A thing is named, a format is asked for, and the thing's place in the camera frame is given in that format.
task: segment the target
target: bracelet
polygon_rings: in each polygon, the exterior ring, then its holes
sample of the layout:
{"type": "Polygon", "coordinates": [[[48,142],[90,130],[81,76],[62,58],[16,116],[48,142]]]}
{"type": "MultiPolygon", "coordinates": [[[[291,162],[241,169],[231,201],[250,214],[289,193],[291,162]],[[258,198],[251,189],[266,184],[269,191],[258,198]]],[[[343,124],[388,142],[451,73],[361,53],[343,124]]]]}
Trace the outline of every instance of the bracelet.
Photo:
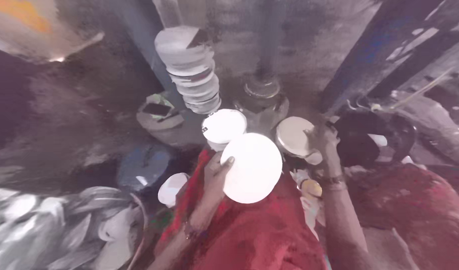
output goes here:
{"type": "Polygon", "coordinates": [[[201,233],[202,231],[194,229],[189,222],[184,223],[184,235],[186,236],[186,239],[194,239],[201,233]]]}
{"type": "Polygon", "coordinates": [[[323,192],[324,189],[330,191],[341,191],[348,189],[345,181],[345,177],[343,175],[339,175],[336,177],[329,177],[322,181],[323,192]]]}

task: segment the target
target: woman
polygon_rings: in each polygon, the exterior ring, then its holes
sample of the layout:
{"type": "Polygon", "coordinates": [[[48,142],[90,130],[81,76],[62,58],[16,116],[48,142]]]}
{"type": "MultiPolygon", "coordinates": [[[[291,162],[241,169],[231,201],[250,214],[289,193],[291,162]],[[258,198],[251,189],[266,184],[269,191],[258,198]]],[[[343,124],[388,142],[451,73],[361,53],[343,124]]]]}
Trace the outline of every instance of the woman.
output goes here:
{"type": "MultiPolygon", "coordinates": [[[[318,136],[325,162],[322,182],[326,243],[334,270],[374,269],[342,175],[337,140],[318,136]]],[[[323,249],[305,224],[301,193],[288,169],[273,191],[253,204],[225,197],[223,185],[234,158],[219,164],[202,151],[197,169],[178,198],[173,223],[155,249],[149,270],[329,269],[323,249]]]]}

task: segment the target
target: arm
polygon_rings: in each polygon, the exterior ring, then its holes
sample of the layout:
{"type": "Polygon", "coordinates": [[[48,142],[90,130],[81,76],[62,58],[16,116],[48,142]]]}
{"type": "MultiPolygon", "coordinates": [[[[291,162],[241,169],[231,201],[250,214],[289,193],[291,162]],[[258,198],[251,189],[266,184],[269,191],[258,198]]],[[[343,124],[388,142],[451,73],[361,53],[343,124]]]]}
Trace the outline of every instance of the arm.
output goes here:
{"type": "Polygon", "coordinates": [[[234,163],[234,158],[221,166],[219,161],[221,153],[214,155],[204,168],[204,195],[192,212],[186,226],[184,226],[171,240],[162,253],[156,257],[148,270],[167,270],[171,269],[174,262],[178,261],[191,243],[195,242],[195,237],[188,237],[188,232],[203,232],[211,222],[211,219],[224,198],[224,180],[227,172],[234,163]]]}
{"type": "Polygon", "coordinates": [[[338,140],[329,129],[318,136],[319,149],[325,162],[322,183],[324,213],[326,216],[326,244],[329,261],[334,270],[377,269],[354,211],[344,181],[340,159],[336,150],[338,140]]]}

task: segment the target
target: hand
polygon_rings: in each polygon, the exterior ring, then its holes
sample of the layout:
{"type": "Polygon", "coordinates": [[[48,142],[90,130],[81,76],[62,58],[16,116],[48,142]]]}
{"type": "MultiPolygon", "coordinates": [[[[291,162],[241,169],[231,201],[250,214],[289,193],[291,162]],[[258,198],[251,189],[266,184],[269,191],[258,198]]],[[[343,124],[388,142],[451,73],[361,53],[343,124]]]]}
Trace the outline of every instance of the hand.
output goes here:
{"type": "Polygon", "coordinates": [[[225,197],[223,187],[225,185],[226,174],[234,164],[234,157],[221,165],[222,152],[216,153],[204,168],[204,195],[203,198],[211,198],[220,201],[225,197]]]}
{"type": "Polygon", "coordinates": [[[304,132],[308,136],[311,145],[320,151],[327,165],[326,174],[329,177],[341,175],[341,160],[336,150],[336,146],[339,143],[336,131],[333,128],[321,125],[316,127],[312,132],[309,130],[305,130],[304,132]]]}

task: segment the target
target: red sari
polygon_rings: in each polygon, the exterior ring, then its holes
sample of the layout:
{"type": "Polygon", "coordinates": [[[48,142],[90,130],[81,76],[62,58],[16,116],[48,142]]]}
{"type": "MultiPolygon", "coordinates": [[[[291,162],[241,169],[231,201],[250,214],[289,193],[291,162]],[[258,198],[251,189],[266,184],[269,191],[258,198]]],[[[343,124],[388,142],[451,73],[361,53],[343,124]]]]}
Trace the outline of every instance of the red sari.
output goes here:
{"type": "MultiPolygon", "coordinates": [[[[156,255],[201,198],[204,167],[213,155],[212,151],[201,152],[194,175],[178,197],[174,220],[156,245],[156,255]]],[[[240,204],[226,197],[207,231],[178,262],[177,269],[327,269],[323,249],[305,224],[300,196],[289,171],[283,169],[273,191],[257,203],[240,204]]]]}

